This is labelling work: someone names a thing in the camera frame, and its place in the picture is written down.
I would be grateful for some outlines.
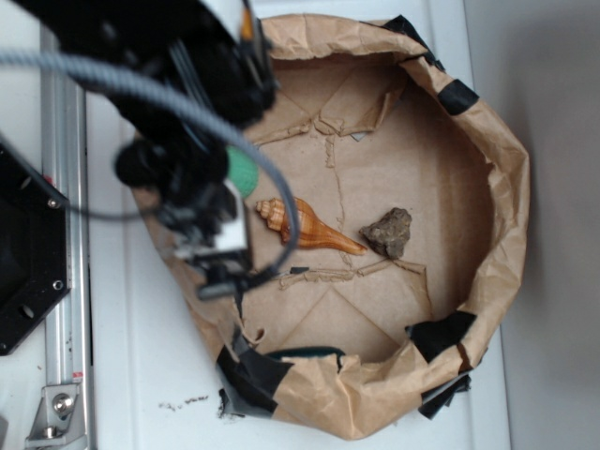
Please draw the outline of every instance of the brown rock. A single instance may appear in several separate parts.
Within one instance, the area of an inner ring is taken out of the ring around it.
[[[413,218],[406,209],[394,208],[381,220],[360,229],[369,246],[392,260],[399,260],[411,238]]]

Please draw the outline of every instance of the green object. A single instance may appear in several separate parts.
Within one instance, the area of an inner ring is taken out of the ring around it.
[[[229,171],[227,177],[232,180],[243,198],[246,198],[259,184],[259,168],[254,161],[237,148],[228,145]]]

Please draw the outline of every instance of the conch shell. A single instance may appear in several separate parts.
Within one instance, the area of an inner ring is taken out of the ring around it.
[[[300,239],[298,241],[300,248],[335,248],[352,255],[365,254],[366,247],[322,223],[304,200],[298,198],[295,200],[300,220]],[[282,200],[272,199],[257,202],[256,210],[266,220],[267,227],[281,233],[281,240],[284,244],[290,240],[290,223]]]

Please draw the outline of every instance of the gray wall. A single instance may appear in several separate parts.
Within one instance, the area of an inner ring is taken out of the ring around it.
[[[475,89],[532,155],[502,324],[515,450],[600,448],[600,2],[465,0]]]

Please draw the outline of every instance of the brown paper bag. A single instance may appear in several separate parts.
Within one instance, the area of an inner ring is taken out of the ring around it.
[[[232,299],[198,301],[202,277],[165,263],[237,413],[344,439],[414,408],[431,416],[433,398],[465,386],[520,285],[527,153],[401,17],[293,15],[263,28],[281,90],[249,138],[323,222],[360,242],[361,227],[405,208],[411,240],[401,261],[297,250],[289,267],[308,270],[247,293],[242,317]],[[247,204],[276,195],[261,177]],[[173,243],[147,224],[158,251]],[[280,239],[256,214],[250,225],[260,267]]]

